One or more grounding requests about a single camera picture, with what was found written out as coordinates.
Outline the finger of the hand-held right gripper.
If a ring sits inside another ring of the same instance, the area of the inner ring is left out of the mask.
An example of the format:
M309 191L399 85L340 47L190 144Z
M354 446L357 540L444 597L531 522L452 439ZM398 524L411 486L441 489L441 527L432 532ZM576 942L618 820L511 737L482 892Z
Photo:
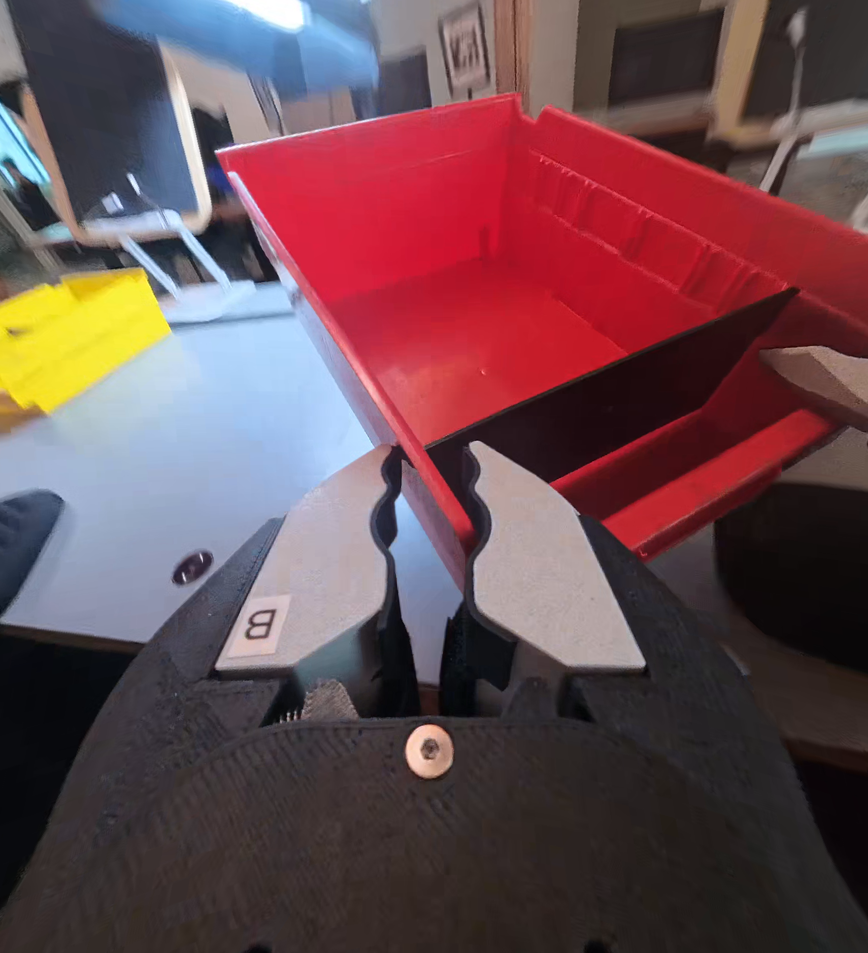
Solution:
M868 358L807 346L761 350L760 359L820 412L868 435Z

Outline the black framed wall sign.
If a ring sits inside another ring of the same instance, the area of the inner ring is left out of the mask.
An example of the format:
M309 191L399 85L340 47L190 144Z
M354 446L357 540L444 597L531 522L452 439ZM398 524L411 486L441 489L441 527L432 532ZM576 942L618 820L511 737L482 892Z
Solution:
M439 36L451 98L486 89L491 80L486 22L480 3L446 13L439 20Z

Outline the yellow plastic bin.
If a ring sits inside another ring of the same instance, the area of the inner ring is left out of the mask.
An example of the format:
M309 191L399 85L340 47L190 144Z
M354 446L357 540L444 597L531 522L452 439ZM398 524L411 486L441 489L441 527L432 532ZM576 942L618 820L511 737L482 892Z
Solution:
M83 272L0 302L0 417L49 415L171 334L142 269Z

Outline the black bin divider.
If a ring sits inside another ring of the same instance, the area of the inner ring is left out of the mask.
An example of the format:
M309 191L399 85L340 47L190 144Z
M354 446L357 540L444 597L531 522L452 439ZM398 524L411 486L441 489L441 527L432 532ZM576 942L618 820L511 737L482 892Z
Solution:
M799 294L789 288L574 378L426 446L455 494L482 442L552 482L700 410Z

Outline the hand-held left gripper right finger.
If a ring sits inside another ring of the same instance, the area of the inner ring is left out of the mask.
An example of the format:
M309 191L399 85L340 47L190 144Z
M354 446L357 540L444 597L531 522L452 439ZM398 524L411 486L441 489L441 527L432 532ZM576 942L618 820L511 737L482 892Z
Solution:
M525 684L561 711L583 677L640 677L646 660L579 512L481 441L464 450L476 532L448 623L440 713L497 717Z

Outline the black cream-edged panel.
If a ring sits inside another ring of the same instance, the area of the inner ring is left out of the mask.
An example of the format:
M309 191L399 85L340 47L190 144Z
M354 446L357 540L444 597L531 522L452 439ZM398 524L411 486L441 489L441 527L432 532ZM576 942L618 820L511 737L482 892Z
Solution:
M739 126L758 138L782 138L794 119L816 130L848 114L868 113L868 1L773 1Z
M201 234L210 189L187 94L161 48L105 25L88 2L11 1L28 137L73 237L118 247Z

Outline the white desk stand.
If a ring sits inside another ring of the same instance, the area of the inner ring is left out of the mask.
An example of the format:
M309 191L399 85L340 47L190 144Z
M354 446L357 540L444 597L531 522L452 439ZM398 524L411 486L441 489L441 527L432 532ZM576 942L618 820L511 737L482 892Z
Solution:
M112 190L98 202L100 213L79 223L82 243L111 247L130 256L157 287L164 292L160 307L172 329L265 316L290 315L290 303L283 292L273 304L255 304L261 286L252 280L231 279L186 224L176 209L157 204L142 189L133 173L126 173L135 203ZM197 285L182 285L154 259L144 243L175 239L210 278Z
M868 1L796 2L782 27L788 105L769 131L777 145L759 186L774 197L802 146L868 127Z

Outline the red plastic bin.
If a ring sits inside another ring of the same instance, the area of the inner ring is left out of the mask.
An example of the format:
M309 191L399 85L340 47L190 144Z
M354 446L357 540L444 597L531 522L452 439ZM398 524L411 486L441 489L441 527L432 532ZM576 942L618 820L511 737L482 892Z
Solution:
M642 559L838 425L757 351L868 356L868 234L511 94L224 149L283 287L459 585L476 534L426 446L798 288L698 411L550 482Z

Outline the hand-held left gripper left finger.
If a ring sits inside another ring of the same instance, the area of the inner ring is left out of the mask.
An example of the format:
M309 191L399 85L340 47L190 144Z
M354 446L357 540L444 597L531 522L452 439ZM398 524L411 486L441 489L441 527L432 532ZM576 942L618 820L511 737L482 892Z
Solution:
M278 526L213 666L302 697L335 681L361 717L420 712L394 557L402 452L380 445L299 500Z

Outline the black round mat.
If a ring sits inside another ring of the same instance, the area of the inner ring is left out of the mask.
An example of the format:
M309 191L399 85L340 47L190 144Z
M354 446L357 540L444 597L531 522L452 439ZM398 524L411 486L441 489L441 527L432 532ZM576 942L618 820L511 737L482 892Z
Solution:
M868 674L868 491L776 483L713 540L726 594L764 635Z

